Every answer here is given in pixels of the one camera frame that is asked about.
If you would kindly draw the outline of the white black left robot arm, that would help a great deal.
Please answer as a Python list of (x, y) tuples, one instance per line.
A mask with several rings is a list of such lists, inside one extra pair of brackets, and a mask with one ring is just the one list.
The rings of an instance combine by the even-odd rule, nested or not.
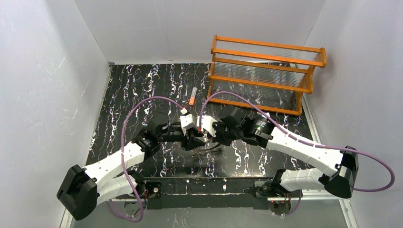
[(144, 180), (128, 168), (153, 157), (161, 143), (179, 142), (189, 151), (205, 145), (199, 140), (202, 136), (199, 120), (190, 114), (172, 124), (166, 120), (150, 122), (123, 149), (85, 167), (76, 164), (69, 168), (57, 199), (75, 220), (83, 220), (100, 203), (139, 191)]

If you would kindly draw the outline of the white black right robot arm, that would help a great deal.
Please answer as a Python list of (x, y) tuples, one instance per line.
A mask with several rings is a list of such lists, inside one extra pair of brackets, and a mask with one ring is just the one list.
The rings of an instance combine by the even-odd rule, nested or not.
[(352, 197), (358, 172), (357, 155), (347, 146), (341, 150), (321, 148), (319, 144), (303, 137), (281, 131), (267, 118), (235, 118), (225, 116), (212, 125), (215, 141), (230, 145), (242, 140), (253, 146), (260, 146), (282, 152), (312, 166), (305, 170), (279, 169), (275, 176), (259, 184), (253, 190), (259, 194), (286, 196), (297, 190), (326, 190), (330, 194), (348, 199)]

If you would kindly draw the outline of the grey orange marker pen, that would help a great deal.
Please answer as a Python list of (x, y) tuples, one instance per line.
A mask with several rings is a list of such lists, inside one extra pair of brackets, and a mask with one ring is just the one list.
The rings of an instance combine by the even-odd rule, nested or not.
[(194, 103), (195, 103), (195, 97), (196, 97), (196, 94), (197, 94), (197, 90), (198, 90), (197, 87), (192, 88), (191, 97), (189, 99), (189, 105), (190, 106), (193, 106)]

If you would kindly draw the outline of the orange wooden two-tier shelf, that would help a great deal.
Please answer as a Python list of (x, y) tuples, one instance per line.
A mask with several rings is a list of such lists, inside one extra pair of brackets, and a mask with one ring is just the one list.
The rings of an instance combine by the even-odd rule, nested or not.
[(314, 90), (326, 49), (215, 35), (207, 96), (212, 102), (301, 115), (302, 98)]

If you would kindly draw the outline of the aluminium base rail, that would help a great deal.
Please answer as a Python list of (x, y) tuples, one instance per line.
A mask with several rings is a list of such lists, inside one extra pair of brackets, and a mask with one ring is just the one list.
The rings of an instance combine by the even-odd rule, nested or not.
[(141, 222), (114, 216), (106, 204), (63, 228), (356, 228), (350, 202), (325, 191), (276, 196), (258, 192), (256, 178), (155, 178)]

